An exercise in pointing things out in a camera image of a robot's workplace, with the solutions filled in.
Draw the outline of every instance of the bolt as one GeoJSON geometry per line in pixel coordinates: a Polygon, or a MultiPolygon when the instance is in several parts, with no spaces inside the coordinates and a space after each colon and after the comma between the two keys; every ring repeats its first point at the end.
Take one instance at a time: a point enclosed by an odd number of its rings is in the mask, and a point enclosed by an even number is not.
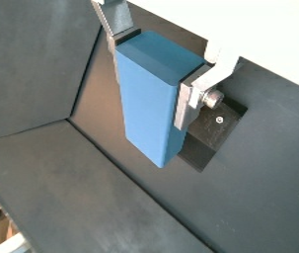
{"type": "Polygon", "coordinates": [[[218,116],[218,117],[217,117],[217,123],[221,124],[221,123],[224,123],[224,122],[225,122],[225,118],[221,117],[221,116],[218,116]]]}
{"type": "Polygon", "coordinates": [[[221,91],[213,89],[205,93],[202,102],[209,108],[217,109],[224,98],[225,98],[225,94],[221,91]]]}

